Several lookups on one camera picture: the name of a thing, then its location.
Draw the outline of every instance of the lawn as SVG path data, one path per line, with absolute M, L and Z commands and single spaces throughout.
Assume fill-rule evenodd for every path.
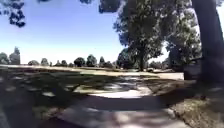
M 46 120 L 69 105 L 87 98 L 89 93 L 113 91 L 105 89 L 105 85 L 119 81 L 123 74 L 93 69 L 26 66 L 1 67 L 0 71 L 5 83 L 28 92 L 33 111 L 40 120 Z

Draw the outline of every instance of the blue sky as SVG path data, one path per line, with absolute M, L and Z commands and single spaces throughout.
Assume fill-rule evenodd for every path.
M 23 64 L 30 60 L 41 61 L 44 57 L 53 63 L 62 59 L 73 62 L 89 54 L 98 60 L 104 56 L 106 61 L 115 61 L 123 49 L 112 28 L 117 14 L 99 14 L 97 0 L 90 5 L 78 0 L 52 0 L 41 4 L 26 0 L 24 12 L 27 22 L 24 28 L 12 26 L 6 17 L 0 17 L 0 52 L 10 54 L 18 46 Z M 220 15 L 220 20 L 224 23 L 224 15 Z M 166 57 L 167 53 L 156 60 Z

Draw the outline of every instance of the distant tree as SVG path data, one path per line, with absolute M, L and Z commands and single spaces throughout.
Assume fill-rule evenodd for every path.
M 68 67 L 70 67 L 70 68 L 74 67 L 73 63 L 69 63 Z
M 152 61 L 150 63 L 150 67 L 151 68 L 155 68 L 155 69 L 162 69 L 162 63 L 161 62 Z
M 42 66 L 49 66 L 48 60 L 47 60 L 46 58 L 43 58 L 43 59 L 41 60 L 41 65 L 42 65 Z
M 104 63 L 104 68 L 114 68 L 113 64 L 110 61 L 107 61 L 106 63 Z
M 87 65 L 88 67 L 96 67 L 96 65 L 97 65 L 96 57 L 94 57 L 92 54 L 90 54 L 90 55 L 87 57 L 86 65 Z
M 104 63 L 105 63 L 105 60 L 104 60 L 104 58 L 101 56 L 101 57 L 100 57 L 100 62 L 99 62 L 99 67 L 103 68 Z
M 38 61 L 36 61 L 36 60 L 31 60 L 31 61 L 28 63 L 28 65 L 30 65 L 30 66 L 37 66 L 37 65 L 40 65 L 40 63 L 39 63 Z
M 15 47 L 14 52 L 9 55 L 9 59 L 12 65 L 20 65 L 20 51 Z
M 61 61 L 61 66 L 62 66 L 62 67 L 67 67 L 67 66 L 68 66 L 66 60 L 62 60 L 62 61 Z
M 85 66 L 85 59 L 82 57 L 78 57 L 75 61 L 74 61 L 74 65 L 76 65 L 77 67 L 83 67 Z
M 57 60 L 57 63 L 54 65 L 55 67 L 60 67 L 61 66 L 61 63 L 59 60 Z
M 2 52 L 0 53 L 0 64 L 9 64 L 9 59 L 6 53 Z

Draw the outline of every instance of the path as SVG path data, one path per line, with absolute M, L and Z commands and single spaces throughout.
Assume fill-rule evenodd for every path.
M 138 73 L 127 73 L 122 79 L 125 84 L 115 84 L 132 86 L 130 90 L 92 94 L 65 109 L 58 118 L 86 128 L 189 128 L 171 118 L 150 90 L 137 82 Z

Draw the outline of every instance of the dry grass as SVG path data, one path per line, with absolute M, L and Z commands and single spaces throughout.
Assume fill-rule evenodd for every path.
M 146 79 L 154 96 L 158 96 L 176 116 L 192 128 L 224 128 L 224 90 L 196 86 L 194 81 Z

